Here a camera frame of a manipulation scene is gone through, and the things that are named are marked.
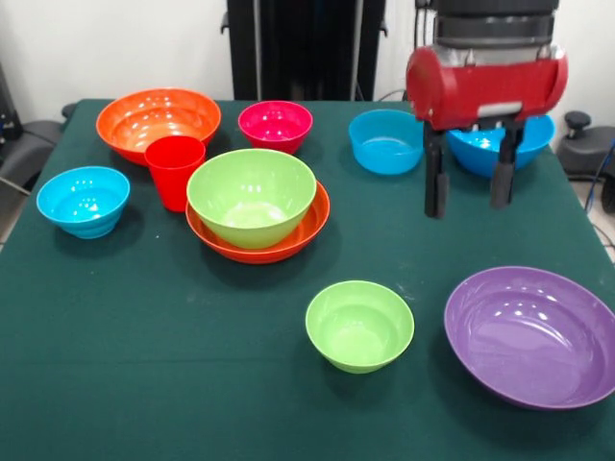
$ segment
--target lime green bowl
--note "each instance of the lime green bowl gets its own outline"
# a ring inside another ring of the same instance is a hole
[[[245,249],[282,241],[308,212],[316,178],[298,158],[242,149],[207,160],[190,177],[187,197],[217,236]]]
[[[307,336],[344,372],[365,374],[391,363],[414,336],[406,302],[370,281],[342,281],[318,293],[307,308]]]

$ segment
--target table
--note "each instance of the table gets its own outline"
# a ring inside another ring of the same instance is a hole
[[[556,271],[615,305],[614,272],[555,156],[489,207],[489,184],[450,156],[447,216],[423,215],[424,164],[383,178],[354,161],[360,112],[406,105],[306,103],[299,153],[327,187],[332,216],[296,257],[226,260],[166,212],[145,168],[96,135],[105,101],[83,101],[37,187],[61,171],[110,165],[131,180],[109,236],[78,240],[30,200],[0,254],[0,458],[96,460],[615,459],[615,407],[540,413],[493,397],[455,359],[447,297],[472,273],[508,264]],[[222,102],[208,155],[248,147],[243,102]],[[406,353],[368,376],[325,362],[305,334],[311,298],[369,279],[411,305]]]

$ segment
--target blue bowl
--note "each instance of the blue bowl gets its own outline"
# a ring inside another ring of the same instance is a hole
[[[113,230],[128,202],[131,185],[117,170],[85,166],[65,171],[38,192],[38,211],[79,238],[98,238]]]
[[[517,150],[516,169],[523,168],[547,147],[555,135],[555,124],[549,115],[528,119],[524,139]],[[475,175],[491,178],[500,156],[504,128],[484,132],[447,133],[449,147],[456,159]]]
[[[423,156],[423,123],[402,110],[364,112],[348,133],[358,163],[380,175],[410,171]]]

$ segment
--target robotic arm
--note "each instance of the robotic arm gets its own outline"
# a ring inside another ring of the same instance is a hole
[[[449,180],[442,167],[447,130],[504,127],[491,206],[512,198],[516,151],[528,117],[561,98],[568,60],[552,44],[559,0],[417,0],[436,13],[434,44],[414,50],[406,71],[408,100],[424,122],[425,213],[444,216]]]

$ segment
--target orange dish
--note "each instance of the orange dish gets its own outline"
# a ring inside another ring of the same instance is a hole
[[[327,219],[329,219],[330,209],[329,195],[327,195],[325,187],[319,182],[316,187],[316,197],[297,229],[282,242],[262,250],[237,248],[217,237],[203,224],[203,221],[201,221],[199,215],[192,209],[190,204],[186,206],[185,217],[194,233],[206,245],[222,256],[245,264],[270,264],[288,259],[299,253],[323,229]]]
[[[181,88],[139,91],[106,106],[96,131],[115,152],[145,165],[145,149],[172,135],[191,136],[206,146],[220,126],[222,112],[205,94]]]

